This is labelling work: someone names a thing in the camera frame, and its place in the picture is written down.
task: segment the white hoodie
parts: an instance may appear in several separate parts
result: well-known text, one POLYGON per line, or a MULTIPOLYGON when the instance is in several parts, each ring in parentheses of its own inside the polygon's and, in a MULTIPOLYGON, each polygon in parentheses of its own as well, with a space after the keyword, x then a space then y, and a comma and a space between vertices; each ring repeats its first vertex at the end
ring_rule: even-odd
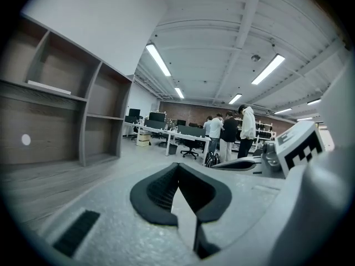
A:
POLYGON ((253 109, 248 106, 243 110, 243 124, 242 131, 240 132, 240 139, 251 139, 255 138, 255 117, 253 109))

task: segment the white wall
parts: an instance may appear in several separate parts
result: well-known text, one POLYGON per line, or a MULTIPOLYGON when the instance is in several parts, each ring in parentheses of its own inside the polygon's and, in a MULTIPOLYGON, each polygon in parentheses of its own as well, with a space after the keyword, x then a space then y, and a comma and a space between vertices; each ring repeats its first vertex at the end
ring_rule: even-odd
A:
POLYGON ((329 133, 328 130, 320 130, 319 134, 322 138, 324 147, 326 151, 333 151, 334 150, 334 142, 331 134, 329 133))
MULTIPOLYGON (((140 115, 146 117, 151 110, 156 108, 159 108, 158 99, 137 83, 133 83, 129 94, 126 115, 128 115, 129 109, 140 109, 140 115)), ((123 135, 126 135, 127 127, 130 129, 129 135, 133 134, 133 128, 126 126, 123 129, 123 135)))
POLYGON ((164 0, 31 0, 23 9, 125 75, 165 11, 164 0))

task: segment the fluorescent light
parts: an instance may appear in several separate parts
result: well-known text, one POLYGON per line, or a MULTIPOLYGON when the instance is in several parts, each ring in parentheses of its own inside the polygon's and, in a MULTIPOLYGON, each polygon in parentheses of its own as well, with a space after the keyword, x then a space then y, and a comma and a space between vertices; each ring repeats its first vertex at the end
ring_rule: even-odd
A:
POLYGON ((258 85, 261 81, 263 81, 267 76, 269 76, 283 61, 285 57, 282 57, 279 54, 271 60, 271 62, 266 66, 266 68, 259 74, 256 79, 251 82, 253 85, 258 85))
POLYGON ((179 95, 179 97, 181 97, 182 99, 184 98, 184 96, 182 95, 182 92, 179 88, 175 88, 177 94, 179 95))
POLYGON ((290 111, 290 110, 292 110, 292 109, 284 109, 284 110, 280 110, 280 111, 278 111, 278 112, 276 112, 274 114, 280 114, 280 113, 287 112, 287 111, 290 111))
POLYGON ((297 119, 297 121, 310 120, 310 119, 313 119, 313 118, 312 117, 306 117, 306 118, 297 119))
POLYGON ((149 51, 150 55, 154 58, 155 62, 160 67, 161 71, 163 71, 164 75, 167 77, 171 76, 171 74, 170 74, 168 68, 166 67, 164 61, 162 60, 159 52, 156 50, 155 45, 148 44, 146 46, 146 49, 149 51))
POLYGON ((318 100, 312 100, 309 103, 307 103, 308 105, 312 105, 312 104, 318 104, 321 101, 321 99, 318 100))
POLYGON ((241 94, 237 94, 230 102, 229 104, 233 104, 236 102, 237 99, 239 99, 242 95, 241 94))

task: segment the backpack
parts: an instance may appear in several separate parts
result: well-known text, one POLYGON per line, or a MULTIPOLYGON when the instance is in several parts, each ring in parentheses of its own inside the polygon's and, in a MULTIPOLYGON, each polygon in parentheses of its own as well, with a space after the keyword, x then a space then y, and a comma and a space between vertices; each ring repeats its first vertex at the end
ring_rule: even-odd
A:
POLYGON ((216 153, 214 165, 218 165, 219 163, 221 163, 220 155, 216 153))
POLYGON ((218 163, 220 163, 220 156, 219 154, 213 154, 212 152, 209 152, 206 156, 206 167, 212 167, 214 165, 217 165, 218 163))

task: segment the wooden shelf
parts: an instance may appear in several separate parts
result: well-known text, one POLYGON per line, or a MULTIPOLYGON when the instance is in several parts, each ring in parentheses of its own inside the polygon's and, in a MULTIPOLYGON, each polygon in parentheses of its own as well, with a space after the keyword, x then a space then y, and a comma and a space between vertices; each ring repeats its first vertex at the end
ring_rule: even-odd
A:
POLYGON ((119 158, 134 75, 26 17, 0 65, 0 164, 45 167, 79 160, 85 166, 119 158), (31 142, 23 144, 23 136, 31 142))
POLYGON ((120 117, 105 116, 105 115, 92 114, 92 113, 88 113, 87 116, 88 117, 104 118, 104 119, 112 119, 112 120, 124 120, 123 118, 120 118, 120 117))
POLYGON ((25 83, 25 82, 19 83, 19 82, 8 81, 8 80, 2 80, 2 79, 0 79, 0 81, 1 81, 1 82, 4 82, 4 83, 7 83, 7 84, 20 86, 20 87, 22 87, 22 88, 26 88, 26 89, 30 89, 30 90, 35 90, 35 91, 40 91, 41 93, 46 93, 46 94, 50 94, 50 95, 60 96, 61 98, 66 98, 66 99, 69 99, 69 100, 76 100, 76 101, 83 101, 83 102, 87 102, 87 101, 88 101, 87 99, 80 98, 80 97, 75 96, 75 95, 64 94, 64 93, 61 93, 61 92, 59 92, 59 91, 54 91, 54 90, 42 88, 42 87, 36 86, 36 85, 30 85, 30 84, 27 84, 27 83, 25 83))
POLYGON ((118 160, 117 156, 111 155, 109 153, 96 154, 87 157, 87 165, 99 165, 104 162, 118 160))

